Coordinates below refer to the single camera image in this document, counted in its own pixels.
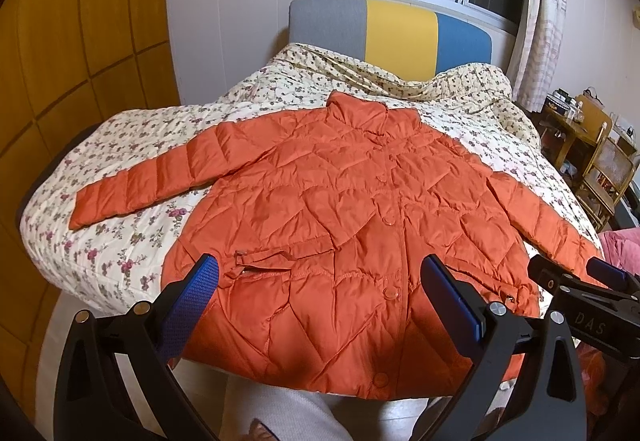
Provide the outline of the wooden wardrobe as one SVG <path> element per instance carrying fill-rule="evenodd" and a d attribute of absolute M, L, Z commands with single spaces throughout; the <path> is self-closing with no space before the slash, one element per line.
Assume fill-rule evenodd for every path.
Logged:
<path fill-rule="evenodd" d="M 18 226 L 67 146 L 130 108 L 175 105 L 166 0 L 3 0 L 1 5 L 1 376 L 27 416 L 58 300 Z"/>

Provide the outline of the wooden side table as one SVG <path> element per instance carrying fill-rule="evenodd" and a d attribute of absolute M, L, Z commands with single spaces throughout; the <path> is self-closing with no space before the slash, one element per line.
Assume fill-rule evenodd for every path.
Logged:
<path fill-rule="evenodd" d="M 577 168 L 579 174 L 583 174 L 603 140 L 610 134 L 613 123 L 602 105 L 591 96 L 580 94 L 573 101 L 574 116 L 570 115 L 569 108 L 564 109 L 555 102 L 547 103 L 542 115 L 551 129 L 561 135 L 561 144 L 552 153 L 555 167 L 560 169 L 567 161 Z"/>

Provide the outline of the right floral curtain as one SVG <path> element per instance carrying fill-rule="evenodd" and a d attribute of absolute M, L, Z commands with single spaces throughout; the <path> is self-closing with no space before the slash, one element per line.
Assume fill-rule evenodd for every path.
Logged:
<path fill-rule="evenodd" d="M 567 0 L 524 0 L 506 75 L 516 104 L 527 112 L 544 107 L 560 56 Z"/>

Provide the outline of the wooden chair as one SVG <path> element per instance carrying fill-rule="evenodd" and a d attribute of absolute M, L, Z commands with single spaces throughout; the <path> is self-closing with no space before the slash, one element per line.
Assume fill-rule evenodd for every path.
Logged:
<path fill-rule="evenodd" d="M 577 145 L 577 180 L 574 194 L 597 232 L 615 216 L 639 167 L 639 152 L 612 132 L 609 121 L 601 123 L 596 138 Z"/>

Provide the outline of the grey trousers leg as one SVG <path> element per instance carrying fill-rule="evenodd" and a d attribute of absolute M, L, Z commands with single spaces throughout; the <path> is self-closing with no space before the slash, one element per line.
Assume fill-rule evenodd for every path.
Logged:
<path fill-rule="evenodd" d="M 407 440 L 427 399 L 340 398 L 228 378 L 223 440 Z"/>

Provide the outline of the grey yellow blue headboard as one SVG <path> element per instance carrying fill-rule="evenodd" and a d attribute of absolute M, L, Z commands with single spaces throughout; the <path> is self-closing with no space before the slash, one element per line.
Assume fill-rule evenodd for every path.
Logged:
<path fill-rule="evenodd" d="M 389 0 L 295 0 L 288 41 L 358 58 L 409 81 L 488 64 L 492 51 L 490 35 L 473 24 Z"/>

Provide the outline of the pink cloth pile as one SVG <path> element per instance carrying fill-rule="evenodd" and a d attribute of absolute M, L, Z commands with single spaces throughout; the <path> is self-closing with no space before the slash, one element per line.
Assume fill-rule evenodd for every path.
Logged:
<path fill-rule="evenodd" d="M 640 274 L 640 229 L 633 227 L 599 234 L 604 260 L 616 268 Z"/>

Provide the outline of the floral bed quilt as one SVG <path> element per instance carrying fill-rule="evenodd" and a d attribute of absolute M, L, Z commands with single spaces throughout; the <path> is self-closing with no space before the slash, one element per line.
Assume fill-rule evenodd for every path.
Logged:
<path fill-rule="evenodd" d="M 107 314 L 154 298 L 169 248 L 203 197 L 174 197 L 123 218 L 73 231 L 78 190 L 186 143 L 203 130 L 285 109 L 317 108 L 334 91 L 413 108 L 496 171 L 509 173 L 590 239 L 597 232 L 562 176 L 544 158 L 533 123 L 512 102 L 508 77 L 494 65 L 458 66 L 428 81 L 407 81 L 378 66 L 309 44 L 291 44 L 218 101 L 131 109 L 105 121 L 73 147 L 37 187 L 20 232 L 41 274 Z"/>

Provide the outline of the orange quilted down jacket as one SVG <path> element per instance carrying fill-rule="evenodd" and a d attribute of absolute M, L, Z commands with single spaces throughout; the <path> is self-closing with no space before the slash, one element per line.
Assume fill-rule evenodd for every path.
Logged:
<path fill-rule="evenodd" d="M 267 385 L 375 400 L 452 395 L 470 368 L 424 294 L 439 257 L 514 312 L 539 312 L 527 251 L 584 275 L 593 242 L 459 141 L 345 93 L 315 109 L 211 127 L 84 187 L 74 230 L 194 188 L 205 197 L 164 260 L 219 285 L 184 354 Z"/>

